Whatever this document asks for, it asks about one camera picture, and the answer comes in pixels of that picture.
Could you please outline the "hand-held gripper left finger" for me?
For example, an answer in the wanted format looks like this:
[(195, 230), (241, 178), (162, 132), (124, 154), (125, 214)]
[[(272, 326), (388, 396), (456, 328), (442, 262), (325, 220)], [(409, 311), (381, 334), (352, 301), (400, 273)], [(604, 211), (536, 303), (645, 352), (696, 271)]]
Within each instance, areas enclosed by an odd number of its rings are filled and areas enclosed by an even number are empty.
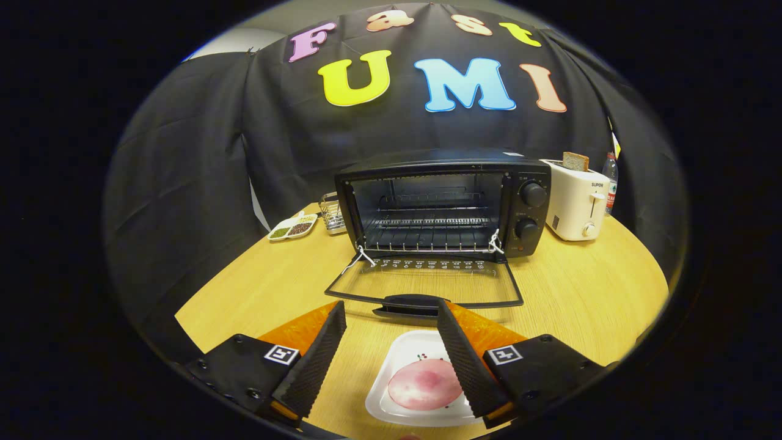
[(309, 417), (345, 330), (345, 303), (334, 301), (259, 337), (235, 334), (183, 368), (230, 403), (297, 428)]

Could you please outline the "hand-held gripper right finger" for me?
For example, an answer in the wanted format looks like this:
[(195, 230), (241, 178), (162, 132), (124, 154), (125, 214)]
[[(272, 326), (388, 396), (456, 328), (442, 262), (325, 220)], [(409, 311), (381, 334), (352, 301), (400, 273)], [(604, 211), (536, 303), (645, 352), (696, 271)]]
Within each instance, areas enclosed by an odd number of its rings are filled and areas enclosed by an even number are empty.
[(486, 428), (539, 418), (616, 367), (550, 334), (528, 338), (444, 299), (437, 328), (473, 415)]

